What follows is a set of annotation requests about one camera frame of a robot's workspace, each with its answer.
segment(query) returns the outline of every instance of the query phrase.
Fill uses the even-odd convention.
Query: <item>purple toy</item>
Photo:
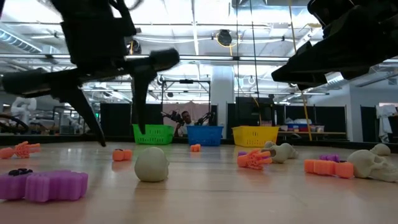
[[[31,202],[78,200],[87,191],[88,174],[70,170],[0,176],[0,199]]]
[[[23,175],[0,175],[0,199],[17,200],[24,198],[26,178],[31,173]]]
[[[324,161],[335,161],[335,162],[340,161],[339,156],[337,154],[320,155],[319,159]]]
[[[245,152],[245,151],[239,151],[238,152],[238,156],[244,156],[244,155],[246,155],[247,154],[247,152]]]

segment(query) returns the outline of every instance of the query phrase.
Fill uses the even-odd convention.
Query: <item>man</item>
[[[195,122],[191,120],[191,116],[188,111],[184,111],[181,114],[182,119],[184,120],[184,125],[181,126],[180,123],[177,124],[177,127],[174,131],[174,137],[183,137],[188,134],[187,126],[194,126]]]

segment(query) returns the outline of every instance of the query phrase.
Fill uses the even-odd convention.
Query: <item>white pillar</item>
[[[224,126],[223,138],[226,138],[227,103],[234,103],[234,70],[229,66],[214,66],[211,76],[210,101],[218,105],[218,125]]]

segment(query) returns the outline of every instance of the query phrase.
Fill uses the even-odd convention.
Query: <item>wooden floor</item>
[[[398,184],[309,175],[303,160],[346,149],[296,147],[299,159],[268,165],[264,171],[236,167],[241,147],[161,146],[170,161],[169,178],[143,183],[133,162],[111,160],[114,148],[147,146],[109,142],[45,144],[30,159],[0,160],[0,172],[71,169],[89,174],[89,189],[77,202],[45,204],[0,201],[1,223],[397,223]],[[398,164],[398,156],[389,160]]]

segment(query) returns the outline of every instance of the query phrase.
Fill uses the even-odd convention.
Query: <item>orange hand toy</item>
[[[262,170],[263,164],[272,163],[272,159],[269,156],[271,156],[269,151],[260,152],[260,149],[255,149],[246,155],[238,156],[236,162],[239,167]]]
[[[191,152],[200,152],[200,144],[192,145]]]
[[[306,159],[304,160],[304,171],[310,174],[336,175],[341,178],[354,177],[354,165],[350,162]]]
[[[112,153],[113,161],[129,161],[132,158],[132,151],[130,149],[115,149]]]
[[[10,147],[5,149],[0,149],[0,158],[1,159],[9,159],[14,154],[20,158],[29,158],[30,153],[40,152],[40,144],[29,144],[27,141],[24,141],[15,146],[15,149]]]

